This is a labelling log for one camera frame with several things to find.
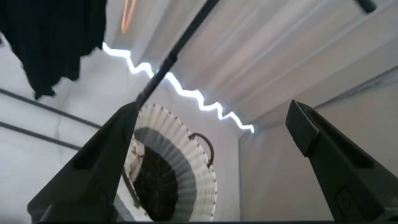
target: orange strap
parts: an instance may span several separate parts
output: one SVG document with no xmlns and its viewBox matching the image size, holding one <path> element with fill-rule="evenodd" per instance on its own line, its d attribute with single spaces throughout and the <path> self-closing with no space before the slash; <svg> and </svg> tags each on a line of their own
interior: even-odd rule
<svg viewBox="0 0 398 224">
<path fill-rule="evenodd" d="M 129 9 L 129 15 L 127 16 L 127 19 L 126 19 L 128 5 L 129 5 L 129 0 L 126 0 L 124 3 L 124 12 L 123 12 L 123 19 L 122 19 L 122 34 L 126 34 L 127 31 L 129 30 L 130 22 L 132 19 L 132 12 L 134 11 L 134 6 L 136 5 L 136 0 L 132 0 L 130 9 Z"/>
</svg>

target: wavy light gap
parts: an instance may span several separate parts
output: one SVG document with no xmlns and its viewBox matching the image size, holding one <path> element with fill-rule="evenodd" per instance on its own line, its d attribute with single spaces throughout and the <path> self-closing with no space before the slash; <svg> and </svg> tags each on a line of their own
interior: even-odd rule
<svg viewBox="0 0 398 224">
<path fill-rule="evenodd" d="M 152 67 L 150 63 L 144 62 L 139 64 L 137 67 L 135 67 L 132 64 L 132 61 L 130 59 L 131 52 L 129 50 L 117 50 L 117 49 L 111 49 L 106 45 L 106 43 L 103 43 L 103 50 L 110 56 L 115 56 L 115 57 L 123 57 L 126 59 L 127 65 L 130 69 L 130 72 L 135 74 L 137 72 L 146 72 L 149 78 L 152 78 L 154 76 L 154 72 L 152 71 Z M 216 109 L 217 110 L 217 117 L 219 120 L 223 120 L 226 118 L 232 118 L 235 123 L 238 125 L 238 127 L 242 130 L 250 130 L 252 133 L 254 133 L 254 127 L 253 125 L 243 125 L 241 120 L 236 116 L 234 112 L 230 112 L 227 115 L 223 116 L 223 107 L 219 102 L 213 103 L 212 105 L 205 106 L 204 102 L 205 99 L 203 95 L 199 92 L 199 90 L 183 90 L 181 87 L 180 82 L 174 77 L 173 73 L 168 72 L 166 74 L 166 79 L 174 86 L 175 90 L 177 93 L 181 96 L 186 96 L 190 98 L 196 98 L 198 100 L 198 106 L 199 109 L 202 111 L 211 111 Z"/>
</svg>

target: ceiling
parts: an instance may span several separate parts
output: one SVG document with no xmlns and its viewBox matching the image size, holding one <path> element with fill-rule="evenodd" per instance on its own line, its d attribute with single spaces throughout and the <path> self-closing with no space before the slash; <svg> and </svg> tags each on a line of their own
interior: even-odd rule
<svg viewBox="0 0 398 224">
<path fill-rule="evenodd" d="M 137 0 L 122 34 L 124 1 L 109 1 L 106 43 L 155 71 L 204 2 Z M 377 10 L 365 15 L 348 0 L 221 0 L 172 72 L 205 105 L 219 102 L 223 115 L 234 111 L 244 124 L 266 126 L 293 98 L 316 106 L 398 64 L 391 55 L 398 1 L 374 2 Z M 361 70 L 375 55 L 382 62 Z"/>
</svg>

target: hanging clothes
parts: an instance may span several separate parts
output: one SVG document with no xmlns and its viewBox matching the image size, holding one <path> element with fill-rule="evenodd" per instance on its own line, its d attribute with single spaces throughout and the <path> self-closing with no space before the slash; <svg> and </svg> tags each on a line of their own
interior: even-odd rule
<svg viewBox="0 0 398 224">
<path fill-rule="evenodd" d="M 0 32 L 22 62 L 35 99 L 61 77 L 79 79 L 80 57 L 102 49 L 107 0 L 0 0 Z"/>
</svg>

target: laundry basket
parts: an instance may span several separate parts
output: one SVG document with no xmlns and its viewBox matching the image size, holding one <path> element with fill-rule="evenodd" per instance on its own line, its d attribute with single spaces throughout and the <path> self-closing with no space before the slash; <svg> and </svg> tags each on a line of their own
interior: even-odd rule
<svg viewBox="0 0 398 224">
<path fill-rule="evenodd" d="M 195 137 L 208 144 L 210 159 Z M 191 133 L 164 107 L 144 105 L 124 164 L 124 181 L 153 221 L 211 221 L 217 198 L 213 159 L 206 137 Z"/>
</svg>

